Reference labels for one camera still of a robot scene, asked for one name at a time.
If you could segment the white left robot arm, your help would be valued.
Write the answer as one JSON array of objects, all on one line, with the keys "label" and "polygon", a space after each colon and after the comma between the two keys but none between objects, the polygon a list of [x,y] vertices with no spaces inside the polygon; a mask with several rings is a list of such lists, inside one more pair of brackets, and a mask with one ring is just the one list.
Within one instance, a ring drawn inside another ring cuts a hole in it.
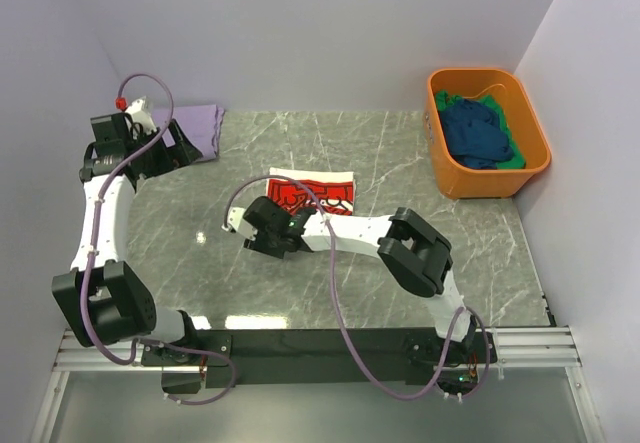
[{"label": "white left robot arm", "polygon": [[[200,351],[191,318],[183,310],[155,304],[126,261],[127,227],[139,180],[188,166],[201,153],[176,120],[168,126],[171,145],[155,141],[155,130],[125,112],[95,117],[91,126],[95,140],[87,146],[79,171],[85,195],[81,239],[69,272],[52,281],[53,297],[84,347],[93,344],[85,328],[90,323],[104,345],[133,338],[159,340],[173,362],[189,364]],[[126,167],[120,165],[151,141],[151,149]]]}]

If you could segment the white t-shirt red print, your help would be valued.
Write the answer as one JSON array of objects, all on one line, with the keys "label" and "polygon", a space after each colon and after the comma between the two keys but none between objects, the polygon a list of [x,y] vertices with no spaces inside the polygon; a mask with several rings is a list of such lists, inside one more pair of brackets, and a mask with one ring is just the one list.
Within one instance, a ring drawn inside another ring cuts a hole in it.
[{"label": "white t-shirt red print", "polygon": [[315,206],[315,201],[289,178],[311,190],[326,212],[345,216],[353,214],[356,193],[353,171],[324,172],[271,167],[269,175],[271,178],[266,183],[266,195],[290,214]]}]

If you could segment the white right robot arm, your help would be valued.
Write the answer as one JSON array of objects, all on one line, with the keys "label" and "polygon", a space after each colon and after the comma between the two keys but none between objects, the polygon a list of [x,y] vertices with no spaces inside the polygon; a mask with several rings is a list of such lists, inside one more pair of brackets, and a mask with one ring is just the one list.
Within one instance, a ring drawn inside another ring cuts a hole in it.
[{"label": "white right robot arm", "polygon": [[451,244],[415,211],[401,207],[392,215],[358,217],[308,207],[291,214],[263,196],[246,209],[232,208],[227,223],[245,238],[245,248],[279,259],[334,249],[381,261],[401,288],[426,300],[444,358],[460,362],[473,351],[476,318],[463,310],[451,322],[464,307]]}]

